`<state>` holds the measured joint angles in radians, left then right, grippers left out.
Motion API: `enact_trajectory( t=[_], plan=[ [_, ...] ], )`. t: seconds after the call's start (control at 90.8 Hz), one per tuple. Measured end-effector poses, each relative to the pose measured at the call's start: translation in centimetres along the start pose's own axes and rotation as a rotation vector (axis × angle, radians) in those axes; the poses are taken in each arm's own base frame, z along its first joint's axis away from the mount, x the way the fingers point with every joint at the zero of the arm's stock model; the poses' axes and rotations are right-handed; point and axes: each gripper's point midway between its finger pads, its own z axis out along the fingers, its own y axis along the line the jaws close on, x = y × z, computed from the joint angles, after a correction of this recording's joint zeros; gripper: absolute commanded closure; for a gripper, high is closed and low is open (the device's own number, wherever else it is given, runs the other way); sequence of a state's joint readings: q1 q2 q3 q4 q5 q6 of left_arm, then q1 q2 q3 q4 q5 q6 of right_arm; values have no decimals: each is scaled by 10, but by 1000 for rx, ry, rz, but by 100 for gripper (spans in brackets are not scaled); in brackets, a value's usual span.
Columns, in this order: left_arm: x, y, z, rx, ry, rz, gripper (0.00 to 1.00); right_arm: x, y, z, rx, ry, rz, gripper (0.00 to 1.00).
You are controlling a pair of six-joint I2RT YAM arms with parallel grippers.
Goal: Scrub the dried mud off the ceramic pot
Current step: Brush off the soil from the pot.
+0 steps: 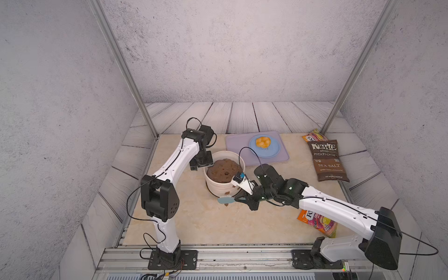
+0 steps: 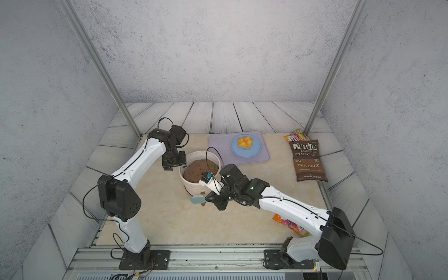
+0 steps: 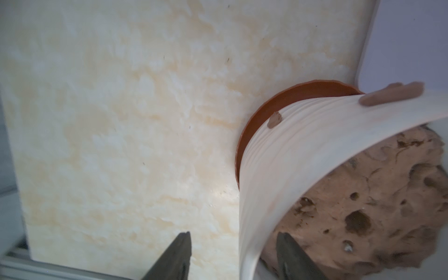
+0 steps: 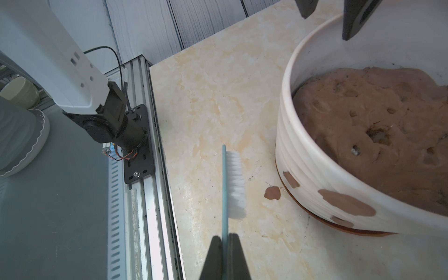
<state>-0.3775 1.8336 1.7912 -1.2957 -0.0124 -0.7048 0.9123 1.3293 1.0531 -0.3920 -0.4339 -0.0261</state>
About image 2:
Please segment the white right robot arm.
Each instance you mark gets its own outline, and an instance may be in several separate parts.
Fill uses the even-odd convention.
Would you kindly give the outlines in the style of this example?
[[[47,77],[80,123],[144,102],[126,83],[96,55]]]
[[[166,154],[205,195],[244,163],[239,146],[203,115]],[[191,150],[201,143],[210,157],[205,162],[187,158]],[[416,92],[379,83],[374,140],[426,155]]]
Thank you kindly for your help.
[[[309,232],[306,238],[287,238],[282,251],[296,262],[320,259],[338,270],[346,270],[355,233],[345,212],[337,207],[325,210],[308,205],[259,179],[248,179],[234,164],[220,172],[221,180],[205,171],[199,183],[210,189],[207,202],[224,211],[228,202],[256,207],[278,214]]]

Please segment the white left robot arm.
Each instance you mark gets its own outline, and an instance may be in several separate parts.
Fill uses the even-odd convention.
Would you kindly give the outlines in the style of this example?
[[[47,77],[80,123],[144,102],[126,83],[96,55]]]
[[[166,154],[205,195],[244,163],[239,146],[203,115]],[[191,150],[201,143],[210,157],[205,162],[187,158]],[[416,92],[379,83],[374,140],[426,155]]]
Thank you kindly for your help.
[[[185,167],[186,153],[179,151],[184,147],[185,136],[187,133],[181,126],[172,125],[169,131],[155,128],[128,162],[98,180],[100,206],[118,223],[125,252],[140,254],[149,247],[138,217],[142,201],[135,189],[139,181],[158,159],[162,160],[164,170]]]

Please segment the white ceramic pot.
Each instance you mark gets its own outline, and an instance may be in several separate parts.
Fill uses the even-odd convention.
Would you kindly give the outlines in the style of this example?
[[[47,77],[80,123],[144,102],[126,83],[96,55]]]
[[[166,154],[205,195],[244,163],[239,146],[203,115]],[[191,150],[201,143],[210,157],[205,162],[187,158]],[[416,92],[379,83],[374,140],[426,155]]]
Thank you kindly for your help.
[[[199,184],[204,172],[212,171],[214,177],[219,180],[222,165],[217,155],[200,150],[186,155],[186,167],[181,167],[179,174],[185,190],[192,197],[206,196],[211,192],[207,187]]]

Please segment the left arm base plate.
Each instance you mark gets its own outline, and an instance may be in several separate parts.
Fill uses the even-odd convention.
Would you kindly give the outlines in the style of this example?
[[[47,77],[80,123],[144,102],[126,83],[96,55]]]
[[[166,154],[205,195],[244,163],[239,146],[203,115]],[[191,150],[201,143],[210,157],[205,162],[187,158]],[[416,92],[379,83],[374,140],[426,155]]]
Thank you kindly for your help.
[[[146,250],[132,253],[125,249],[119,270],[167,270],[170,253],[170,250]]]

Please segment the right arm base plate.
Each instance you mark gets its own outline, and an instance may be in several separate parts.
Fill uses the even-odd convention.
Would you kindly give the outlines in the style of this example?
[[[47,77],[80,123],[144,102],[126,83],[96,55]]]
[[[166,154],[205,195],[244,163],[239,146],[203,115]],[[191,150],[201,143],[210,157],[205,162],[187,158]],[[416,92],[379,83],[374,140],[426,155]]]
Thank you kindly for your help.
[[[264,250],[263,267],[268,270],[314,270],[313,260],[297,262],[280,250]]]

